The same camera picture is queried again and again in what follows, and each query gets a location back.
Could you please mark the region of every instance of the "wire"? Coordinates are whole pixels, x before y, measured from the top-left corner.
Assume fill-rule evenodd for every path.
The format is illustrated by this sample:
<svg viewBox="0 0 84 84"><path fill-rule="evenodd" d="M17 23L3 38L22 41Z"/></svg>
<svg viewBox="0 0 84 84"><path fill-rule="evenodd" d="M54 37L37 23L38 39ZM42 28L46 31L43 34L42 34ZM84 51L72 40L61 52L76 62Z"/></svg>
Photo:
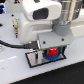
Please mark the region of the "wire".
<svg viewBox="0 0 84 84"><path fill-rule="evenodd" d="M0 44L10 48L17 48L17 49L33 49L33 50L39 49L37 41L32 41L29 44L25 45L12 45L0 40Z"/></svg>
<svg viewBox="0 0 84 84"><path fill-rule="evenodd" d="M12 45L12 44L8 44L2 40L0 40L0 44L7 46L7 47L11 47L11 48L18 48L18 49L24 49L24 45Z"/></svg>

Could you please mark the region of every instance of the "gray surface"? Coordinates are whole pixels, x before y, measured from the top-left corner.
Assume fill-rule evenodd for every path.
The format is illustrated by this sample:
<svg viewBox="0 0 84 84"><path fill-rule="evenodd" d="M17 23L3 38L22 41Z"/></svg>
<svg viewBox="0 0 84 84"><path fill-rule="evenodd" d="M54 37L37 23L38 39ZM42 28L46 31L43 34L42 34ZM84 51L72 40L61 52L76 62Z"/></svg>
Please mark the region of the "gray surface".
<svg viewBox="0 0 84 84"><path fill-rule="evenodd" d="M58 36L55 32L41 33L38 34L38 40L40 49L54 48L71 44L71 42L73 41L73 34L71 30L65 37Z"/></svg>
<svg viewBox="0 0 84 84"><path fill-rule="evenodd" d="M11 17L10 13L0 15L0 22L4 25L0 28L0 39L10 44L20 45L19 40L15 37L12 24L12 19L19 18L20 13L13 14L14 17ZM10 84L15 81L20 81L22 79L30 78L38 74L84 61L84 37L76 38L67 47L65 51L65 56L67 59L45 64L33 69L29 68L25 56L25 53L29 50L13 49L6 46L2 47L3 51L0 52L0 84Z"/></svg>
<svg viewBox="0 0 84 84"><path fill-rule="evenodd" d="M53 31L59 36L67 36L70 32L71 23L67 25L53 25Z"/></svg>

